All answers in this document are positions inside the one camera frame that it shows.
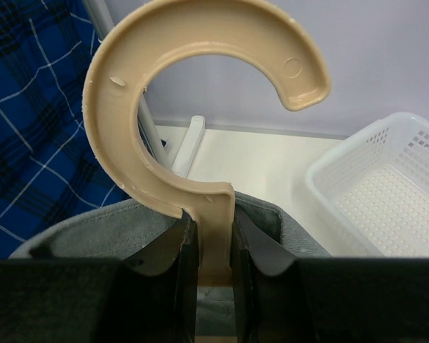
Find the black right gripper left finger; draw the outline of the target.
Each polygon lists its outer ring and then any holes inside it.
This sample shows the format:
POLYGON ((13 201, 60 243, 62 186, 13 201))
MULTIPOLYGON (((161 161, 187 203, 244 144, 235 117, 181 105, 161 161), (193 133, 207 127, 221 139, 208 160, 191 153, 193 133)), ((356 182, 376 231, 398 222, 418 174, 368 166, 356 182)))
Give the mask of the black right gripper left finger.
POLYGON ((117 268, 109 288, 110 342, 194 342, 199 247, 184 213, 117 268))

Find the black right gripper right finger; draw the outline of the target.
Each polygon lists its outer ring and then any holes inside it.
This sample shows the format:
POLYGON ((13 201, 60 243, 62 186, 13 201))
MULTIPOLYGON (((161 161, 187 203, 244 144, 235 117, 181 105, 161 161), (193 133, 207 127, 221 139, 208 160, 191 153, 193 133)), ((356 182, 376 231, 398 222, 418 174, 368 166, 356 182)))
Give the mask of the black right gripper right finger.
POLYGON ((232 281, 239 342, 302 341, 302 285, 296 261, 236 208, 232 281))

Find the grey shirt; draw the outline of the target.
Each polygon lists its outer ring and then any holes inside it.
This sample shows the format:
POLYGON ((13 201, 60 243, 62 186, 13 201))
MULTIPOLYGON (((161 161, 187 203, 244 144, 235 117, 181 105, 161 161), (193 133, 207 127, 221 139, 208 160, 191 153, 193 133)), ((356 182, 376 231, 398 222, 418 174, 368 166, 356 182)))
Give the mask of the grey shirt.
MULTIPOLYGON (((296 257, 328 257, 324 249, 278 205, 237 192, 236 203, 264 233, 296 257)), ((65 219, 21 244, 13 258, 29 258, 33 248, 46 247, 56 257, 126 259, 175 223, 134 199, 124 200, 65 219)), ((236 334, 234 296, 224 287, 203 287, 197 293, 196 334, 236 334)))

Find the blue plaid shirt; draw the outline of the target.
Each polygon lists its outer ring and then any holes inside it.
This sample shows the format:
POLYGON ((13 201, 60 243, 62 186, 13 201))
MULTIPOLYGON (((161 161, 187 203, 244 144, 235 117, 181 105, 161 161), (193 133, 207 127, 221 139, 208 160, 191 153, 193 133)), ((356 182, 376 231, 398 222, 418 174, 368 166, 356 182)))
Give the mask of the blue plaid shirt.
POLYGON ((0 257, 126 199, 84 128, 82 88, 98 45, 80 1, 0 1, 0 257))

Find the beige plastic hanger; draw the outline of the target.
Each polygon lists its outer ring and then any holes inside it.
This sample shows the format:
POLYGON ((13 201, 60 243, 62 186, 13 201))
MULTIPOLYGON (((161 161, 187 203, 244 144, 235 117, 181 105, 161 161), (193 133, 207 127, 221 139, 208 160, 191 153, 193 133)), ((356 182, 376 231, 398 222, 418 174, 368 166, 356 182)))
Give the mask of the beige plastic hanger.
POLYGON ((260 71, 281 104, 300 111, 324 101, 332 88, 312 38, 267 1, 97 1, 96 20, 107 27, 83 90, 85 128, 105 172, 131 197, 161 214, 190 215, 199 237, 199 282, 229 286, 235 193, 227 182, 179 177, 146 150, 139 108, 165 109, 169 120, 189 105, 211 106, 171 83, 167 93, 147 89, 167 67, 201 55, 229 56, 260 71))

